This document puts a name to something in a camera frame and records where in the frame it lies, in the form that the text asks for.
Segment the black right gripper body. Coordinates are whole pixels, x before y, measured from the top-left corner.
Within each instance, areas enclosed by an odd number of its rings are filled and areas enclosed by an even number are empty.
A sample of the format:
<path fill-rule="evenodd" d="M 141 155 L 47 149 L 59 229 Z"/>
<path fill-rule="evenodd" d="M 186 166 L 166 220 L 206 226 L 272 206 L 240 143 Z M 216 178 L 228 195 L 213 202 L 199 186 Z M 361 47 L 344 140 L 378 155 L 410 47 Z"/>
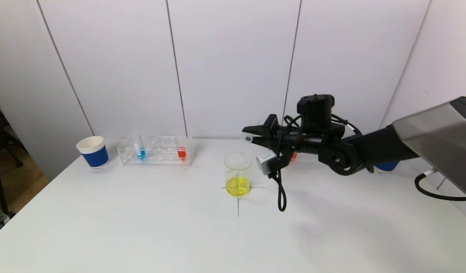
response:
<path fill-rule="evenodd" d="M 302 137 L 302 132 L 299 123 L 301 122 L 301 115 L 295 118 L 287 115 L 283 119 L 286 122 L 285 126 L 279 124 L 275 114 L 271 114 L 265 122 L 268 129 L 268 134 L 265 137 L 267 147 L 275 154 L 283 154 L 286 149 L 300 152 L 299 139 Z"/>

